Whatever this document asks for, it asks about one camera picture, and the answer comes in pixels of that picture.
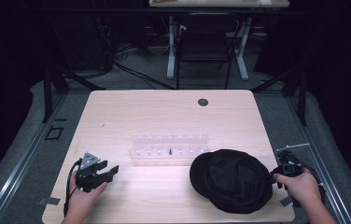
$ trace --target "background desk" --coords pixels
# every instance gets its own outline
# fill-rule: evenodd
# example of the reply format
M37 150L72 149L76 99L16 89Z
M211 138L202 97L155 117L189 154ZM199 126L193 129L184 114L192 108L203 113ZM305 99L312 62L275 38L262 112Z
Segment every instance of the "background desk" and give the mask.
M198 100L208 100L207 106ZM94 91L77 126L43 221L60 223L66 178L86 151L108 160L106 172L119 173L92 209L94 223L219 223L291 221L287 193L274 184L273 198L250 215L224 213L200 196L189 179L191 159L134 161L134 134L208 134L214 151L232 148L258 158L270 171L277 166L260 112L250 91Z
M176 0L171 2L161 2L155 3L153 0L149 0L149 5L151 7L267 7L267 8L280 8L288 7L288 0ZM246 47L246 41L248 38L249 28L251 19L243 22L242 30L240 31L240 36L242 40L240 41L240 47L236 50L236 60L240 70L240 76L242 80L248 80L248 73L246 70L246 64L243 60L243 53ZM167 67L167 78L174 78L175 71L175 49L174 49L174 35L175 27L173 24L173 18L170 17L169 23L169 63Z

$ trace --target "hand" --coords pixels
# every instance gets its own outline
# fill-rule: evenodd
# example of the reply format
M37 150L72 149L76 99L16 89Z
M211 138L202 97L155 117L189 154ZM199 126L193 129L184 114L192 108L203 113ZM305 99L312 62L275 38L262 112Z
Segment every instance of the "hand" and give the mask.
M70 179L71 197L68 203L67 215L63 223L82 223L85 217L89 214L91 207L96 199L105 190L107 183L104 182L91 192L84 192L81 189L76 189L77 171L73 172Z
M325 205L321 202L318 183L312 173L303 168L303 173L295 177L274 174L274 179L287 186L289 193L296 199L309 217L311 224L336 223Z

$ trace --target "table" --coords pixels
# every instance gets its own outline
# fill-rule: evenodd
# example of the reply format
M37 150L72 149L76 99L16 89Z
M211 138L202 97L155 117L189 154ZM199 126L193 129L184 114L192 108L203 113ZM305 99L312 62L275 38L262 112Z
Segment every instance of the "table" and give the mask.
M199 105L205 99L208 105ZM270 171L277 166L251 91L93 91L51 193L61 199L48 204L44 223L63 220L66 178L85 152L119 172L87 217L93 223L221 223L291 221L287 197L274 184L273 198L250 215L224 213L190 184L193 157L131 159L133 136L206 136L211 151L230 148L259 159Z
M288 7L288 0L175 0L170 2L156 3L154 0L149 0L149 5L151 7L267 7L267 8L281 8ZM236 61L239 66L240 76L242 80L248 80L248 73L246 70L246 64L243 59L243 53L246 47L246 41L249 34L251 19L247 19L243 22L242 29L240 31L240 36L242 37L240 41L239 49L236 49ZM175 70L175 49L174 49L174 35L175 35L175 25L173 17L169 20L169 63L167 65L167 78L174 78Z

